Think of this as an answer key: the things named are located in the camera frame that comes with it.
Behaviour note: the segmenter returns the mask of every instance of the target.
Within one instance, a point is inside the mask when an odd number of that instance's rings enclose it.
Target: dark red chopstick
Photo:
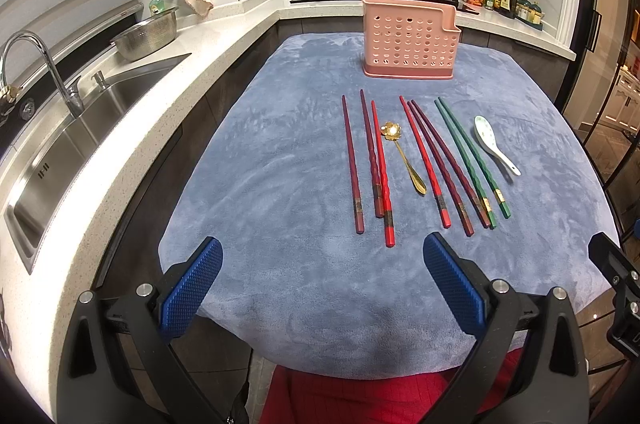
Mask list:
[[[474,227],[471,224],[471,220],[469,220],[469,215],[466,213],[465,204],[462,201],[462,198],[460,198],[460,195],[458,194],[456,185],[451,180],[451,176],[449,175],[449,172],[447,171],[447,168],[444,165],[444,161],[442,160],[442,157],[440,156],[440,153],[436,145],[431,140],[431,136],[427,131],[427,127],[424,126],[424,123],[420,119],[420,115],[418,115],[418,112],[415,110],[414,105],[409,104],[409,109],[414,114],[415,120],[417,121],[418,126],[420,127],[420,131],[424,135],[424,138],[427,141],[429,148],[431,148],[431,153],[433,154],[433,157],[436,160],[436,163],[438,164],[438,168],[440,169],[440,173],[442,173],[442,178],[444,179],[444,182],[447,185],[447,188],[449,189],[449,193],[451,193],[451,197],[453,198],[453,203],[456,205],[456,210],[458,211],[458,215],[460,216],[460,222],[462,222],[462,227],[464,227],[465,229],[465,234],[468,237],[470,237],[471,235],[474,234]]]
[[[356,233],[364,233],[364,218],[362,217],[362,198],[358,184],[358,170],[356,168],[356,156],[353,152],[353,139],[351,138],[351,125],[349,124],[349,112],[347,112],[347,99],[342,96],[342,112],[344,113],[344,130],[347,132],[347,151],[349,154],[349,170],[351,172],[351,192],[353,192],[353,214],[356,218]]]
[[[420,133],[418,133],[418,128],[415,126],[414,119],[411,117],[411,112],[409,111],[409,107],[406,105],[406,101],[404,100],[404,97],[400,96],[400,102],[402,103],[402,108],[404,109],[406,118],[409,120],[409,125],[411,126],[411,129],[414,133],[415,142],[418,143],[418,149],[420,149],[420,155],[422,156],[422,160],[424,161],[424,166],[427,169],[427,175],[429,176],[429,182],[431,182],[433,195],[436,197],[436,204],[438,205],[438,211],[440,211],[442,226],[445,229],[447,229],[451,227],[451,218],[449,217],[449,211],[447,210],[447,205],[445,204],[444,197],[442,196],[442,190],[440,189],[438,178],[436,177],[436,174],[433,171],[431,160],[427,155],[427,150],[424,147],[424,144],[422,143],[422,140],[420,138]]]
[[[378,174],[378,163],[376,161],[376,151],[373,148],[373,135],[371,133],[371,123],[369,122],[369,111],[367,111],[367,101],[364,98],[364,90],[360,89],[360,99],[362,101],[362,114],[364,115],[364,128],[367,132],[367,148],[369,149],[369,163],[371,165],[371,185],[373,186],[373,209],[376,217],[381,219],[385,216],[385,207],[382,201],[382,184]]]
[[[376,112],[376,102],[371,102],[371,112],[373,112],[373,125],[376,129],[376,143],[378,144],[378,159],[380,160],[380,182],[382,182],[382,200],[385,205],[385,242],[386,247],[396,245],[396,234],[394,233],[394,215],[391,210],[391,195],[389,193],[389,181],[386,177],[385,150],[382,148],[382,135],[380,134],[380,122]]]
[[[424,122],[427,123],[427,126],[431,130],[433,137],[435,137],[436,141],[438,141],[438,144],[440,145],[442,151],[444,152],[444,155],[447,156],[447,160],[449,160],[449,163],[453,168],[453,171],[456,172],[456,175],[458,176],[458,179],[460,180],[462,187],[466,191],[466,195],[468,195],[469,200],[471,200],[471,203],[474,205],[474,208],[476,209],[476,213],[478,213],[478,217],[482,222],[482,226],[490,227],[491,222],[489,220],[489,217],[486,215],[486,211],[484,211],[484,208],[481,206],[478,195],[476,195],[476,192],[471,187],[471,184],[469,184],[469,181],[466,179],[465,174],[462,172],[462,168],[460,168],[460,166],[456,162],[456,158],[453,157],[453,154],[450,152],[449,148],[440,137],[438,131],[433,127],[433,125],[431,125],[429,118],[424,114],[424,112],[422,112],[422,109],[418,106],[418,103],[416,103],[415,100],[411,100],[411,105],[415,108],[415,111],[418,112],[418,114],[420,114],[420,117],[424,120]]]

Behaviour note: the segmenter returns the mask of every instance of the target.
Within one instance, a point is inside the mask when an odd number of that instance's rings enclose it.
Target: red fabric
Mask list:
[[[480,411],[504,396],[521,350],[507,354]],[[415,424],[444,392],[456,368],[382,380],[303,374],[277,366],[260,424]]]

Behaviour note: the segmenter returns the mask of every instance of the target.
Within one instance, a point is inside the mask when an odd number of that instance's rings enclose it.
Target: chopstick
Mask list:
[[[391,195],[389,193],[389,181],[386,176],[385,150],[382,147],[382,135],[380,134],[380,122],[376,111],[376,102],[371,102],[371,112],[373,114],[373,124],[376,127],[376,143],[378,145],[378,159],[380,160],[380,182],[382,182],[382,200],[385,205],[385,243],[386,247],[396,245],[396,234],[394,233],[394,215],[391,210]]]
[[[422,112],[422,109],[418,106],[418,103],[416,103],[415,100],[411,100],[410,105],[415,108],[415,111],[418,112],[418,114],[420,114],[420,117],[422,117],[424,122],[427,123],[427,126],[431,130],[433,137],[436,138],[436,141],[438,141],[438,144],[440,145],[442,151],[444,152],[444,155],[447,156],[447,160],[449,160],[449,163],[453,168],[453,171],[456,172],[456,175],[458,176],[458,179],[462,184],[462,188],[465,189],[466,195],[469,197],[469,200],[471,200],[471,203],[474,205],[474,208],[476,209],[476,213],[478,213],[478,217],[482,222],[482,226],[489,227],[491,225],[491,222],[489,221],[489,217],[486,215],[486,212],[482,208],[478,195],[476,195],[476,192],[471,187],[471,184],[469,184],[469,181],[466,179],[465,174],[462,172],[462,169],[456,162],[456,158],[453,157],[453,154],[449,151],[449,148],[447,147],[445,142],[442,140],[442,138],[440,137],[440,134],[435,129],[435,127],[431,125],[429,118],[424,114],[424,112]]]
[[[460,141],[460,138],[456,133],[456,128],[453,126],[451,121],[449,121],[449,118],[447,117],[447,113],[444,110],[444,107],[441,106],[439,101],[435,100],[434,103],[436,103],[436,106],[438,108],[438,111],[440,112],[440,115],[444,119],[444,122],[447,125],[447,128],[449,128],[451,137],[453,137],[453,141],[454,143],[456,143],[456,146],[458,147],[458,151],[460,152],[460,157],[462,157],[462,160],[465,163],[466,170],[469,172],[469,176],[471,177],[471,182],[474,183],[474,188],[476,188],[476,193],[478,193],[478,197],[480,198],[480,200],[482,200],[482,204],[484,205],[486,214],[489,217],[489,227],[491,229],[495,229],[498,224],[495,220],[494,211],[491,209],[491,204],[489,204],[489,199],[486,197],[486,193],[484,192],[484,188],[480,183],[480,179],[478,178],[478,175],[476,175],[476,170],[474,169],[473,165],[471,164],[471,161],[469,160],[468,155],[466,154],[465,147],[463,146],[462,141]]]
[[[436,204],[438,205],[438,211],[440,212],[442,226],[447,229],[451,227],[451,218],[449,217],[449,211],[447,210],[447,205],[445,204],[444,197],[442,196],[442,190],[440,189],[440,185],[438,184],[438,178],[433,171],[431,160],[429,159],[424,144],[422,144],[420,133],[418,133],[418,128],[415,126],[414,119],[411,117],[411,112],[409,112],[409,107],[406,105],[404,97],[400,96],[400,102],[402,103],[402,108],[404,108],[406,118],[409,120],[409,125],[414,132],[415,142],[418,143],[418,149],[420,149],[420,154],[422,156],[422,160],[424,161],[424,166],[427,169],[429,182],[431,182],[431,188],[433,188],[433,194],[436,197]]]
[[[360,89],[360,100],[362,101],[364,128],[367,132],[367,148],[369,149],[369,163],[371,167],[371,185],[373,186],[373,208],[376,212],[376,217],[381,219],[385,216],[385,207],[382,200],[382,184],[380,184],[380,175],[378,174],[376,151],[373,148],[373,135],[371,133],[371,123],[369,122],[369,111],[367,111],[367,102],[364,98],[364,90],[362,89]]]
[[[470,237],[474,234],[474,227],[471,224],[469,215],[466,213],[465,204],[462,201],[462,198],[460,198],[460,194],[456,189],[456,185],[453,183],[451,176],[449,175],[449,172],[447,171],[447,168],[444,165],[444,161],[442,160],[442,157],[440,156],[440,153],[438,152],[436,145],[433,143],[433,140],[431,139],[431,136],[429,135],[427,128],[424,126],[413,104],[409,103],[409,109],[413,112],[415,120],[418,122],[418,126],[420,127],[420,130],[422,131],[422,134],[424,135],[424,138],[426,139],[427,144],[429,145],[429,148],[431,148],[431,153],[433,154],[433,157],[435,158],[436,163],[438,164],[438,168],[440,169],[440,173],[442,173],[442,177],[444,178],[444,182],[447,185],[447,188],[449,189],[449,193],[451,193],[451,197],[453,198],[453,203],[456,205],[456,210],[458,211],[458,215],[460,216],[460,222],[462,222],[462,227],[465,230],[465,234],[468,237]]]
[[[353,151],[353,139],[351,138],[347,99],[344,96],[342,96],[342,112],[344,113],[344,130],[347,133],[347,151],[349,154],[349,170],[351,172],[351,192],[353,193],[353,214],[356,219],[356,233],[361,235],[364,233],[362,198],[360,197],[360,186],[358,184],[358,170],[356,169],[356,156]]]
[[[469,137],[468,133],[466,133],[462,125],[460,125],[460,122],[456,119],[455,115],[453,115],[453,112],[451,112],[447,104],[444,102],[444,99],[442,99],[441,97],[438,97],[438,99],[442,103],[442,106],[446,109],[447,113],[451,117],[452,121],[454,122],[454,124],[456,125],[460,133],[462,134],[462,137],[466,141],[466,145],[471,150],[471,153],[478,161],[478,166],[482,170],[482,173],[484,174],[484,178],[489,183],[489,186],[491,186],[491,189],[494,191],[495,198],[498,201],[498,204],[500,205],[500,211],[502,211],[502,214],[504,215],[504,217],[508,219],[509,217],[511,217],[511,210],[509,209],[507,202],[504,200],[504,196],[502,195],[500,188],[498,188],[497,182],[494,180],[494,177],[491,175],[491,172],[489,171],[486,164],[484,163],[484,160],[482,160],[482,157],[480,156],[480,152],[476,148],[476,145],[471,140],[471,137]]]

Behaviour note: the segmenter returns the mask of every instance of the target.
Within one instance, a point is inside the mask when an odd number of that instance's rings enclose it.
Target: pink plastic basket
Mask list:
[[[362,0],[364,72],[375,78],[451,79],[456,8],[418,0]]]

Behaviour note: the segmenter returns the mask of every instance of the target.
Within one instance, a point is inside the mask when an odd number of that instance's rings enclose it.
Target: sink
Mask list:
[[[188,54],[157,61],[106,79],[93,90],[84,112],[69,115],[38,149],[15,183],[4,213],[29,274],[42,236],[69,185],[129,109]]]

